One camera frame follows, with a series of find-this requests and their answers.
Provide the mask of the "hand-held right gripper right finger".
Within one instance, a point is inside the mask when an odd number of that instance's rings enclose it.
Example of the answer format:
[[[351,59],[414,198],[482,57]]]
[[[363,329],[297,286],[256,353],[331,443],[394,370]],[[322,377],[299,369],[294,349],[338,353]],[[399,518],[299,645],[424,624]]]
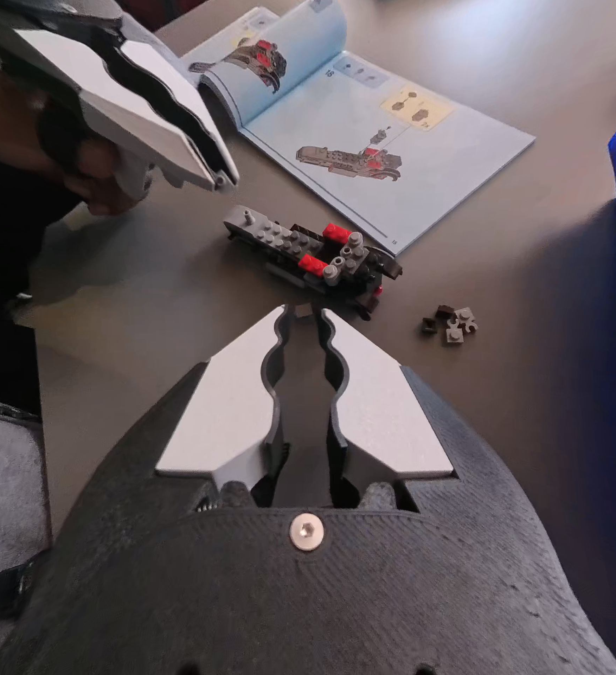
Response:
[[[452,478],[455,469],[403,366],[330,309],[321,310],[329,405],[329,492],[355,507],[374,483]]]

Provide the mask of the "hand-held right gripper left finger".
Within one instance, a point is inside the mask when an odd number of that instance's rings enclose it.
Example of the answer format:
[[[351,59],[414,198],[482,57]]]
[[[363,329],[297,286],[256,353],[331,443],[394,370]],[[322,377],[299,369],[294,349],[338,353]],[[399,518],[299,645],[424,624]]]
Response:
[[[157,475],[205,479],[219,491],[242,483],[258,506],[272,505],[288,457],[275,386],[289,329],[290,305],[283,304],[206,362]]]

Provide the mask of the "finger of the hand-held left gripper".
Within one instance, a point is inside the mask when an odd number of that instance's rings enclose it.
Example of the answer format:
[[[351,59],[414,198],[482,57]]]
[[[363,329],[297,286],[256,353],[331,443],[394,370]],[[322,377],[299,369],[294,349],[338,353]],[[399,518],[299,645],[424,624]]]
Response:
[[[224,142],[197,89],[149,43],[89,28],[70,37],[16,28],[18,62],[53,96],[74,93],[84,124],[116,145],[115,178],[125,194],[146,194],[157,167],[174,186],[224,191]]]
[[[126,39],[120,45],[123,85],[184,137],[186,146],[200,162],[215,187],[218,172],[239,183],[239,174],[216,124],[198,90],[155,48]]]

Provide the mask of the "person's left hand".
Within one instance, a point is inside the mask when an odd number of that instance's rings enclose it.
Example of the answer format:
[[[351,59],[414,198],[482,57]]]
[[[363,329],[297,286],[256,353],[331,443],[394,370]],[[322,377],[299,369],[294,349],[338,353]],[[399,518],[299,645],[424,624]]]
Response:
[[[115,144],[88,129],[83,120],[41,90],[27,90],[35,115],[37,147],[44,168],[86,203],[93,215],[120,215],[138,200],[120,188],[115,173],[120,152]]]

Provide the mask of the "partly built toy brick model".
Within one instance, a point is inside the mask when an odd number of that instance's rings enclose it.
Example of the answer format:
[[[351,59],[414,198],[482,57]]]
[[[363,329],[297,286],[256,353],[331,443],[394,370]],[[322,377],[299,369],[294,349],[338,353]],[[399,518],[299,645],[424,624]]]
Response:
[[[380,302],[383,279],[403,274],[397,259],[366,244],[361,232],[330,223],[322,232],[286,227],[237,205],[223,218],[230,240],[245,243],[273,275],[353,309],[366,321]]]

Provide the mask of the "person's grey sweatshirt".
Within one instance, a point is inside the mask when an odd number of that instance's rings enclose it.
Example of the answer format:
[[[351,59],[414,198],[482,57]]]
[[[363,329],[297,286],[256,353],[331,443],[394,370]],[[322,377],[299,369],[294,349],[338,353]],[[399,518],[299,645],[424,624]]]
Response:
[[[41,425],[0,415],[0,646],[14,627],[25,568],[51,544]]]

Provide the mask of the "instruction booklet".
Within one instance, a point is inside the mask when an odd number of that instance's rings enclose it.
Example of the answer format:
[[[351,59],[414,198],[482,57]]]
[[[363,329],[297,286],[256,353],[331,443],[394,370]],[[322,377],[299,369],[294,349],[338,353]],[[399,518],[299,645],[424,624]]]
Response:
[[[236,130],[399,255],[534,137],[345,50],[336,1],[254,7],[182,57]]]

